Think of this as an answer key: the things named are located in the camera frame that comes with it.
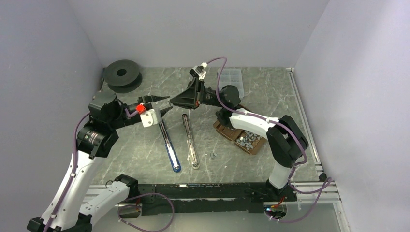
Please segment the small grey staple strip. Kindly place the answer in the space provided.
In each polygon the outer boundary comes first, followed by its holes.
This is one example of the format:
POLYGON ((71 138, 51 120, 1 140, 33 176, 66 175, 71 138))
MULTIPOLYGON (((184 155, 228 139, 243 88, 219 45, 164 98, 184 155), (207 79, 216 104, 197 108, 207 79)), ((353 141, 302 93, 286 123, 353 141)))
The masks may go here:
POLYGON ((211 154, 210 154, 211 159, 215 159, 217 156, 218 156, 218 155, 217 155, 216 153, 211 153, 211 154))

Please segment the black beige stapler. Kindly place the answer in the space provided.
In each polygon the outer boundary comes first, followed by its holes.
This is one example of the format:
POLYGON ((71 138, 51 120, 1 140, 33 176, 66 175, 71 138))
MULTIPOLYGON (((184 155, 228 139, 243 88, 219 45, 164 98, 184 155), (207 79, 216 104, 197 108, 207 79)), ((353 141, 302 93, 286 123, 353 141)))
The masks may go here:
POLYGON ((195 150, 195 145, 193 141, 193 135, 190 128, 189 118, 187 114, 182 114, 182 121, 187 135, 187 145, 189 151, 188 160, 191 162, 191 166, 193 169, 197 170, 200 167, 200 163, 198 161, 198 157, 195 150))

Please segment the blue stapler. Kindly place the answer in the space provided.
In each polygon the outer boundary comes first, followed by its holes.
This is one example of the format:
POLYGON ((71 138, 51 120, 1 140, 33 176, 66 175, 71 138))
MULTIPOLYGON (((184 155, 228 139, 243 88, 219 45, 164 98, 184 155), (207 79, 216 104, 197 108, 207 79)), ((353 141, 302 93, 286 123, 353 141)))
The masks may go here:
POLYGON ((163 139, 164 139, 164 142, 165 142, 165 148, 166 148, 166 151, 167 151, 167 154, 168 154, 172 169, 175 173, 178 173, 178 172, 181 171, 181 165, 180 165, 179 159, 177 157, 177 154, 175 152, 174 146, 171 142, 170 136, 167 132, 166 125, 165 125, 164 121, 159 123, 159 128, 161 130, 161 133, 162 133, 162 136, 163 136, 163 139))

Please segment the brown staple tray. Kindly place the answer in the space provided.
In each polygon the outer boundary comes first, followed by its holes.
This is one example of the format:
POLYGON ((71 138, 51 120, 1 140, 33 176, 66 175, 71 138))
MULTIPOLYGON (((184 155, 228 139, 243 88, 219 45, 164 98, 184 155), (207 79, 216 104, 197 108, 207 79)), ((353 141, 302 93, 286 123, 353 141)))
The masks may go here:
POLYGON ((219 116, 222 116, 222 113, 226 112, 227 110, 225 109, 220 109, 215 112, 217 120, 214 122, 213 127, 216 132, 228 141, 233 142, 235 146, 240 148, 245 153, 249 155, 257 155, 267 140, 250 131, 228 127, 226 125, 227 123, 222 122, 222 119, 219 118, 219 116))

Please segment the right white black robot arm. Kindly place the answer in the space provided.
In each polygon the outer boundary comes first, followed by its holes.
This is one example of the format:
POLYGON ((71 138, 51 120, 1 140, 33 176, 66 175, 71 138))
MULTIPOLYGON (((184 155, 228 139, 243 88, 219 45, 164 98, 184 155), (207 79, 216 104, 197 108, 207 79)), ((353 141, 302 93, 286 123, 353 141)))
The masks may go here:
POLYGON ((190 81, 182 93, 171 98, 170 103, 190 110, 201 104, 219 107, 216 117, 221 125, 265 138, 275 160, 266 194, 273 201, 284 196, 292 168, 308 148, 306 137, 292 117, 272 118, 250 112, 241 107, 237 87, 227 85, 221 90, 213 90, 205 87, 204 81, 198 78, 190 81))

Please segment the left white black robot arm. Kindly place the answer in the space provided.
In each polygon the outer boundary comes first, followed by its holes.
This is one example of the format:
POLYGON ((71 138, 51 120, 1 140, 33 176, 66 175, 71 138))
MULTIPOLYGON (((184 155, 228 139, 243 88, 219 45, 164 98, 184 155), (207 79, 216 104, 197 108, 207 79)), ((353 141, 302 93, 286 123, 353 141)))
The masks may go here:
POLYGON ((127 175, 117 177, 112 185, 91 201, 84 203, 89 186, 118 140, 117 129, 142 123, 157 125, 167 109, 153 107, 161 96, 145 95, 136 103, 123 103, 112 90, 99 90, 89 103, 89 112, 76 126, 73 153, 68 170, 51 204, 40 216, 29 221, 31 232, 90 232, 115 204, 138 199, 138 181, 127 175))

